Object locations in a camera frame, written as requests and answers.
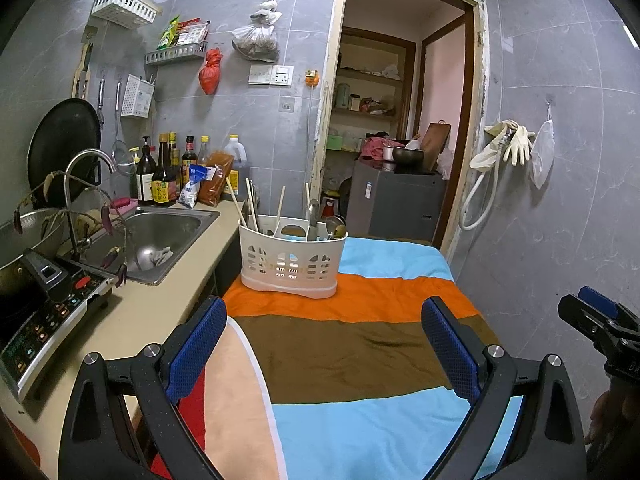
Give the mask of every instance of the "blue stripe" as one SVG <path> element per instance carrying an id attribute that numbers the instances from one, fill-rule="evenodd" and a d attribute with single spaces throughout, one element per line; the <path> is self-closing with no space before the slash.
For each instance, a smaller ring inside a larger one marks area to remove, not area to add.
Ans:
<path id="1" fill-rule="evenodd" d="M 476 478 L 495 471 L 521 401 L 511 399 Z M 421 480 L 468 409 L 442 386 L 387 399 L 273 406 L 289 480 Z"/>
<path id="2" fill-rule="evenodd" d="M 409 242 L 347 238 L 338 270 L 365 278 L 404 278 L 430 276 L 453 281 L 440 251 Z"/>

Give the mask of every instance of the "stainless steel sink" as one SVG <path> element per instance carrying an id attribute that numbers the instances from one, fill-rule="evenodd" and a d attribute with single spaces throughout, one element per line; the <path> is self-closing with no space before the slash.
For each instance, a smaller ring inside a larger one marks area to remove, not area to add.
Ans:
<path id="1" fill-rule="evenodd" d="M 162 209 L 152 206 L 142 206 L 127 212 L 124 215 L 130 232 L 127 255 L 125 257 L 124 252 L 120 251 L 107 270 L 116 273 L 126 259 L 127 279 L 157 285 L 218 216 L 220 213 L 217 211 Z M 124 246 L 124 234 L 121 230 L 116 230 L 113 236 L 103 230 L 96 233 L 91 238 L 90 246 L 81 252 L 80 262 L 100 267 L 112 247 Z M 166 247 L 171 249 L 172 256 L 159 265 L 154 264 L 154 253 Z"/>

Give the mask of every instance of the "screw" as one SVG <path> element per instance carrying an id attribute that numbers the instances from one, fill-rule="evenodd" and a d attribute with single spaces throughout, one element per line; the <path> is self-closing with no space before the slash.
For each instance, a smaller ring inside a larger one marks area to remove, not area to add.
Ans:
<path id="1" fill-rule="evenodd" d="M 157 345 L 156 343 L 147 345 L 145 346 L 145 349 L 142 351 L 142 353 L 146 357 L 156 357 L 160 353 L 160 346 Z"/>
<path id="2" fill-rule="evenodd" d="M 549 361 L 549 364 L 552 366 L 560 366 L 562 364 L 562 359 L 554 354 L 549 354 L 546 360 Z"/>
<path id="3" fill-rule="evenodd" d="M 504 355 L 504 349 L 498 345 L 491 345 L 487 349 L 487 352 L 491 357 L 500 358 Z"/>
<path id="4" fill-rule="evenodd" d="M 84 364 L 92 365 L 98 360 L 98 352 L 89 352 L 84 356 Z"/>

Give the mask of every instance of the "colorful blanket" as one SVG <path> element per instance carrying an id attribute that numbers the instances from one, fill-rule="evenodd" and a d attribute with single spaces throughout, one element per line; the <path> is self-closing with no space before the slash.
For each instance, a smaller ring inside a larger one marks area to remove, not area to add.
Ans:
<path id="1" fill-rule="evenodd" d="M 349 238 L 325 300 L 237 280 L 223 298 L 227 327 L 180 412 L 226 480 L 421 480 L 469 409 L 420 325 L 430 296 L 497 342 L 427 246 Z M 478 478 L 495 470 L 519 404 Z M 154 471 L 168 477 L 159 458 Z"/>

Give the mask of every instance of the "shower hose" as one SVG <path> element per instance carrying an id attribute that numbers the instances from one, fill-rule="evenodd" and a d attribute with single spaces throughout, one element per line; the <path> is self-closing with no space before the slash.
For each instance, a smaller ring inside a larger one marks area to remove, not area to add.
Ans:
<path id="1" fill-rule="evenodd" d="M 484 208 L 484 211 L 482 211 L 482 214 L 479 216 L 478 220 L 476 220 L 475 222 L 469 225 L 465 225 L 466 213 L 469 209 L 469 204 L 471 204 L 471 199 L 474 197 L 474 195 L 476 194 L 476 191 L 478 191 L 478 188 L 480 187 L 480 184 L 484 180 L 484 176 L 487 173 L 489 173 L 488 171 L 485 171 L 480 174 L 480 176 L 478 177 L 478 180 L 476 180 L 476 183 L 471 188 L 471 192 L 466 197 L 465 203 L 462 205 L 462 211 L 460 212 L 460 220 L 458 222 L 460 224 L 460 228 L 463 231 L 471 231 L 472 229 L 475 229 L 476 227 L 478 227 L 482 222 L 484 222 L 487 215 L 489 214 L 489 211 L 491 211 L 491 206 L 494 204 L 495 191 L 498 189 L 498 173 L 500 170 L 500 160 L 502 158 L 502 152 L 504 151 L 504 147 L 507 145 L 508 142 L 510 142 L 514 134 L 515 134 L 515 130 L 512 130 L 509 128 L 507 132 L 500 139 L 500 142 L 498 143 L 498 152 L 495 155 L 494 182 L 492 185 L 489 202 L 487 202 Z"/>

